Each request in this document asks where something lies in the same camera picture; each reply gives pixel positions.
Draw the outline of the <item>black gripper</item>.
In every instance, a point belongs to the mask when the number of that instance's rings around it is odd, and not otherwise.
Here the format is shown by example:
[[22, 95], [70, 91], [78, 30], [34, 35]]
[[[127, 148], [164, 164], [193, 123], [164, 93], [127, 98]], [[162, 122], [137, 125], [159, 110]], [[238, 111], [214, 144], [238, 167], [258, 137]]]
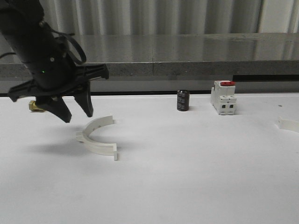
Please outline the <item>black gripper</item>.
[[32, 79], [10, 88], [8, 96], [12, 101], [35, 96], [36, 106], [46, 110], [65, 123], [71, 120], [71, 112], [60, 96], [71, 94], [88, 117], [93, 116], [90, 80], [109, 78], [105, 64], [76, 66], [72, 58], [64, 53], [34, 54], [17, 52], [21, 62], [28, 68]]

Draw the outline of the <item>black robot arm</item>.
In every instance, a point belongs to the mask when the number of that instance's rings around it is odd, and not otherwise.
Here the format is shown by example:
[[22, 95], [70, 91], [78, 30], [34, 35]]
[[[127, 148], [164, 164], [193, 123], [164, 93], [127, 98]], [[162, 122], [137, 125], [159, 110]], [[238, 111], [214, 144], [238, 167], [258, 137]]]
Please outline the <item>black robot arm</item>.
[[3, 0], [0, 31], [32, 79], [9, 89], [12, 101], [35, 97], [36, 106], [64, 122], [71, 112], [63, 96], [71, 95], [88, 117], [93, 115], [90, 81], [109, 77], [105, 64], [85, 66], [86, 55], [69, 34], [55, 31], [44, 20], [37, 0]]

